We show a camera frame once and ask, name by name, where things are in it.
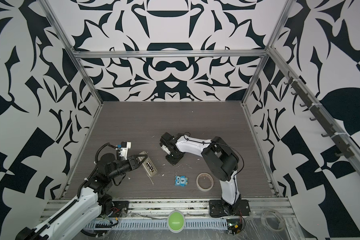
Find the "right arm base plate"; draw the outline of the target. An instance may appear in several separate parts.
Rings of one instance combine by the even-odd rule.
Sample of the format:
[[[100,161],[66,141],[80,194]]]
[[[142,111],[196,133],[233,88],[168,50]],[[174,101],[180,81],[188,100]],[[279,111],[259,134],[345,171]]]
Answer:
[[[247,200],[238,200],[230,205],[220,200],[209,200],[209,215],[212,218],[222,218],[226,216],[249,216],[251,212]]]

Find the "green push button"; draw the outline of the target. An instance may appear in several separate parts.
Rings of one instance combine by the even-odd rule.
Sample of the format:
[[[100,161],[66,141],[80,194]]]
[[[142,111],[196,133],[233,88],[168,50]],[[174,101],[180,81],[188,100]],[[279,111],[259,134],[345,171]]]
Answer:
[[[182,212],[172,211],[167,218],[168,229],[173,233],[181,232],[186,225],[186,219]]]

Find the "small circuit board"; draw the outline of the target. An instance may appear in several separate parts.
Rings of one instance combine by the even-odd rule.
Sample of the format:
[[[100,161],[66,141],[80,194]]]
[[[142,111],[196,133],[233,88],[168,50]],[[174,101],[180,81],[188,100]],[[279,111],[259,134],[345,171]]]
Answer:
[[[237,235],[243,229],[242,222],[227,222],[227,231],[230,235]]]

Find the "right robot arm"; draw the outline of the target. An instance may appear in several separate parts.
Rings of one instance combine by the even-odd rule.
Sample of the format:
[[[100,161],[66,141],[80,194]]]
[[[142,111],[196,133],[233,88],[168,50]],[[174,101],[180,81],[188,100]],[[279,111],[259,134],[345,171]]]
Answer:
[[[201,140],[186,134],[173,136],[164,133],[160,139],[160,147],[167,154],[166,160],[173,166],[185,154],[202,157],[212,174],[220,180],[223,203],[230,207],[238,205],[241,200],[237,183],[239,157],[222,138]]]

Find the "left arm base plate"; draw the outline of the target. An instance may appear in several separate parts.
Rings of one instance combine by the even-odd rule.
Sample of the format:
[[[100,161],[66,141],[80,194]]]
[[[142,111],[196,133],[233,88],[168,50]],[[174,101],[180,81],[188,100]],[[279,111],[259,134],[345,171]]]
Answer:
[[[112,201],[106,204],[106,214],[110,218],[125,217],[129,212],[129,201]]]

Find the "blue owl figure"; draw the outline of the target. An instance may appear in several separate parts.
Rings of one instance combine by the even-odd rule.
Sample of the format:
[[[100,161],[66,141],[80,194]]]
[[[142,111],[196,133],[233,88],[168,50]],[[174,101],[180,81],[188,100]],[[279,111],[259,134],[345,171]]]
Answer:
[[[185,176],[175,176],[175,186],[185,187],[188,185],[188,178]]]

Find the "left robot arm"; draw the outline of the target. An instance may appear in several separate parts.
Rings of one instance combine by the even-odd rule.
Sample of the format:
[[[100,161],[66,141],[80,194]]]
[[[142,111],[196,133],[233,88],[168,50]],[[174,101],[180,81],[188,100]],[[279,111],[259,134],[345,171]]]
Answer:
[[[98,216],[108,216],[112,197],[108,190],[117,185],[117,177],[138,169],[148,158],[146,154],[128,156],[131,144],[102,145],[95,154],[95,168],[79,186],[77,195],[55,214],[33,229],[25,227],[17,240],[71,240]]]

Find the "aluminium frame rail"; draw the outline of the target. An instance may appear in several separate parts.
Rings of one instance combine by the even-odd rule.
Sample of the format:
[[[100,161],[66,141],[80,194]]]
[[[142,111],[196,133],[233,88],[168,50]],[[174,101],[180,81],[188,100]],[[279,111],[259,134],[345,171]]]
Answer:
[[[73,51],[77,59],[94,58],[178,58],[178,57],[262,57],[265,50],[172,50],[172,51]]]

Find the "black gold battery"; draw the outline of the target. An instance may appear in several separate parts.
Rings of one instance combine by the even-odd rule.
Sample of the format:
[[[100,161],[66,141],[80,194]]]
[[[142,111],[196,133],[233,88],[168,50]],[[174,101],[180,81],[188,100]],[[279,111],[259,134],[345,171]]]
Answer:
[[[152,167],[151,163],[148,160],[145,160],[145,165],[149,169],[149,171],[153,170],[153,167]]]
[[[146,162],[146,166],[151,173],[155,172],[155,168],[153,167],[153,165],[150,162]]]

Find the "white remote control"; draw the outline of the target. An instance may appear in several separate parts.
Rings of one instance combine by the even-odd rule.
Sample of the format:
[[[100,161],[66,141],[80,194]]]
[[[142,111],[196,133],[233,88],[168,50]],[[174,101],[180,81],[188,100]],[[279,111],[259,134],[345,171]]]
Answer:
[[[140,155],[139,161],[141,163],[141,166],[146,171],[147,175],[149,177],[155,176],[158,173],[158,171],[155,165],[153,164],[153,162],[151,161],[151,159],[149,158],[148,153],[143,151],[139,153],[139,155]]]

